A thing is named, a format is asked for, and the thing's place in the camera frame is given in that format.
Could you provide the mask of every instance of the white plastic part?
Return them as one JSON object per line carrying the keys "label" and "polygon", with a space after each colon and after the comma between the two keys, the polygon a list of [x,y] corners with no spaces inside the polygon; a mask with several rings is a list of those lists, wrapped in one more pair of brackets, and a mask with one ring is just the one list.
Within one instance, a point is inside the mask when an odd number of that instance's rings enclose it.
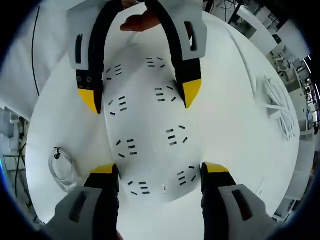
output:
{"label": "white plastic part", "polygon": [[174,201],[200,182],[197,134],[170,62],[128,45],[104,76],[104,113],[113,161],[130,201]]}
{"label": "white plastic part", "polygon": [[[207,46],[207,26],[203,21],[202,0],[158,0],[171,17],[179,35],[182,59],[184,61],[203,58]],[[196,48],[191,50],[188,32],[185,23],[192,26]]]}
{"label": "white plastic part", "polygon": [[[67,12],[69,28],[71,31],[68,56],[73,69],[89,69],[89,42],[91,33],[103,6],[108,0],[89,0],[75,6]],[[81,63],[76,61],[76,43],[78,36],[81,36]]]}

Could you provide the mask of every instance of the black slot marking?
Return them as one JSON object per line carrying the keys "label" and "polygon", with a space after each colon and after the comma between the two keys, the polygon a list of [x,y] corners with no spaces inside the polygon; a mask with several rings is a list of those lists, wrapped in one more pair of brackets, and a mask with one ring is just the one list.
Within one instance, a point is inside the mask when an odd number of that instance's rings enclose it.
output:
{"label": "black slot marking", "polygon": [[233,197],[239,206],[243,221],[247,221],[253,217],[252,210],[240,190],[232,191]]}
{"label": "black slot marking", "polygon": [[80,215],[86,203],[87,197],[88,197],[88,194],[86,192],[81,192],[79,194],[74,205],[71,208],[69,220],[71,220],[74,223],[78,223],[80,221]]}

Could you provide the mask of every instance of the cable clip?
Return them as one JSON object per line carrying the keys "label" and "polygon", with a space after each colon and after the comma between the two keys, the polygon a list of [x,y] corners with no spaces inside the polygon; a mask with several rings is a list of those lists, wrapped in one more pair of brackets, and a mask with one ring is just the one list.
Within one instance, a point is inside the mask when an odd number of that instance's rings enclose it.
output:
{"label": "cable clip", "polygon": [[56,149],[56,151],[57,151],[58,153],[54,155],[54,158],[57,159],[57,160],[60,158],[60,155],[61,155],[61,153],[59,152],[59,149],[60,149],[60,148],[61,148],[61,147],[55,147],[55,149]]}

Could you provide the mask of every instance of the white wall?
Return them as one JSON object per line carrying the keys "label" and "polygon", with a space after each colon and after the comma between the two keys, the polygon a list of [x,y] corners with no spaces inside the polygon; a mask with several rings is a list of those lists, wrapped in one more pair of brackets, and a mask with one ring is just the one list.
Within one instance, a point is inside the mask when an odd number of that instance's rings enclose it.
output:
{"label": "white wall", "polygon": [[293,21],[288,20],[277,34],[284,42],[284,45],[300,60],[303,60],[311,53],[303,35]]}

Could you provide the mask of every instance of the white round table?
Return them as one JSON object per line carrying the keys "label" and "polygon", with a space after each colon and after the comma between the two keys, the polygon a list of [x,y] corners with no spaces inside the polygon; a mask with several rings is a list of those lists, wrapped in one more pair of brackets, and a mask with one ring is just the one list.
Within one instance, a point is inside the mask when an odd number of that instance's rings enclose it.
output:
{"label": "white round table", "polygon": [[[144,10],[140,4],[117,17],[110,33],[119,44],[110,47],[113,43],[107,39],[106,66],[129,39],[137,36],[120,32],[120,24]],[[206,57],[201,60],[202,87],[189,109],[190,117],[198,123],[195,130],[201,135],[203,161],[227,167],[238,184],[246,185],[265,202],[266,211],[272,216],[285,196],[296,165],[300,136],[296,112],[289,100],[297,134],[286,141],[278,123],[270,120],[266,109],[256,103],[230,33],[244,52],[252,76],[267,76],[281,82],[272,65],[233,27],[205,12],[203,19],[208,25],[208,39]],[[147,48],[163,48],[169,54],[161,26],[138,36],[146,39]],[[92,169],[113,161],[104,112],[94,114],[78,96],[75,71],[67,56],[52,73],[35,106],[26,145],[27,183],[35,211],[45,223],[66,196],[48,167],[54,147],[63,147],[71,153],[84,180]],[[132,207],[120,189],[118,230],[125,239],[202,239],[201,198],[198,187],[187,196],[151,211],[142,206]]]}

